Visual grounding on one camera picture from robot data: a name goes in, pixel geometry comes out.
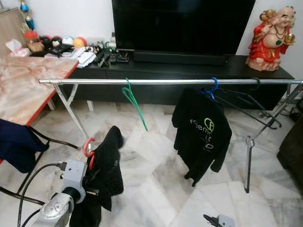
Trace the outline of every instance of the red table edge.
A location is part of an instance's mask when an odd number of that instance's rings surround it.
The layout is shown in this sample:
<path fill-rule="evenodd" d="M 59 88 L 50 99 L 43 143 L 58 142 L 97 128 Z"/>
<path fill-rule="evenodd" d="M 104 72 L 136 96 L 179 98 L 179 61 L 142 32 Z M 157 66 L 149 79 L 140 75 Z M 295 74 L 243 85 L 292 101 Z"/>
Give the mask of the red table edge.
<path fill-rule="evenodd" d="M 71 69 L 71 71 L 63 78 L 66 79 L 68 77 L 70 77 L 70 75 L 75 71 L 75 69 L 77 68 L 79 62 L 77 62 L 75 64 L 75 66 Z M 29 121 L 26 123 L 26 126 L 29 126 L 35 119 L 36 117 L 41 113 L 41 111 L 43 110 L 43 108 L 46 106 L 46 104 L 49 102 L 49 100 L 52 99 L 52 97 L 54 96 L 54 94 L 56 94 L 56 90 L 53 91 L 50 96 L 42 103 L 42 105 L 39 107 L 39 109 L 34 113 L 34 115 L 29 119 Z"/>

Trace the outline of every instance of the marble floor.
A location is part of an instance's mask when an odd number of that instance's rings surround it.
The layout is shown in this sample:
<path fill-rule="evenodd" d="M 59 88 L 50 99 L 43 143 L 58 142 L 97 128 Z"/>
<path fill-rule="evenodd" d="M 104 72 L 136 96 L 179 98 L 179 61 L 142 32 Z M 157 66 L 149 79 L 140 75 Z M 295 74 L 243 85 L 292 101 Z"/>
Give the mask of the marble floor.
<path fill-rule="evenodd" d="M 293 126 L 287 117 L 279 116 L 281 129 L 267 129 L 256 140 L 251 191 L 246 194 L 244 139 L 260 124 L 242 113 L 225 111 L 233 135 L 223 167 L 219 173 L 208 170 L 193 188 L 191 179 L 184 178 L 188 169 L 173 148 L 174 106 L 141 105 L 149 128 L 145 132 L 139 115 L 129 104 L 94 102 L 94 112 L 88 111 L 86 102 L 76 101 L 73 105 L 89 135 L 98 142 L 113 125 L 120 128 L 125 139 L 120 149 L 125 191 L 112 197 L 112 212 L 102 210 L 101 227 L 210 227 L 203 214 L 232 217 L 237 227 L 303 226 L 303 200 L 291 175 L 276 158 L 281 142 Z M 61 105 L 55 111 L 43 110 L 32 126 L 54 139 L 79 146 L 84 142 Z M 37 168 L 68 159 L 85 161 L 81 151 L 52 143 Z M 26 195 L 47 201 L 60 191 L 60 174 L 56 168 L 45 169 Z M 0 176 L 2 187 L 16 191 L 25 175 L 3 162 Z M 19 200 L 0 193 L 0 226 L 17 225 L 18 203 Z M 38 208 L 25 202 L 22 220 Z"/>

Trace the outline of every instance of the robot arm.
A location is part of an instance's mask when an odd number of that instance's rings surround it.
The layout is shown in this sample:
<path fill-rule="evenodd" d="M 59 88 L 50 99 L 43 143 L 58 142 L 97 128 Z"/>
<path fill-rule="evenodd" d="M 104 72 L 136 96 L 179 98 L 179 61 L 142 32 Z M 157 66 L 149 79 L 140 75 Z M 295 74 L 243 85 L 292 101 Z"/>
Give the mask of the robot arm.
<path fill-rule="evenodd" d="M 81 203 L 86 195 L 82 179 L 87 164 L 77 160 L 67 162 L 62 192 L 55 194 L 40 209 L 39 217 L 32 227 L 65 227 L 75 203 Z"/>

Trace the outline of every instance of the white wall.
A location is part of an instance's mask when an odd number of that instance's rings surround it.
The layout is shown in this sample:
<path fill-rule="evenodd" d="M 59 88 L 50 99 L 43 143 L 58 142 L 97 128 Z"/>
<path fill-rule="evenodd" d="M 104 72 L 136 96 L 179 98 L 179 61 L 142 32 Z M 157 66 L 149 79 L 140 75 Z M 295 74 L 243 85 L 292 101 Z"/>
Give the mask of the white wall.
<path fill-rule="evenodd" d="M 2 0 L 4 6 L 18 6 L 19 0 Z M 111 0 L 27 0 L 33 11 L 36 29 L 41 35 L 83 36 L 88 41 L 108 40 L 114 31 Z M 260 24 L 259 15 L 266 9 L 292 5 L 296 10 L 295 46 L 282 55 L 281 66 L 297 79 L 303 79 L 303 0 L 256 0 L 256 4 L 237 50 L 248 55 L 253 29 Z"/>

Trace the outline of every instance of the soundbar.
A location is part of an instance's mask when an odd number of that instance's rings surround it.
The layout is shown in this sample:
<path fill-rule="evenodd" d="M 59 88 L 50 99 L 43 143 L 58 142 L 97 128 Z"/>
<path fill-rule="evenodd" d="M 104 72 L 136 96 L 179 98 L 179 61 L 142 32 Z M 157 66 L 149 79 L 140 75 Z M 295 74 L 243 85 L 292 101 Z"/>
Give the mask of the soundbar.
<path fill-rule="evenodd" d="M 190 65 L 225 65 L 224 55 L 199 55 L 174 52 L 134 51 L 134 61 Z"/>

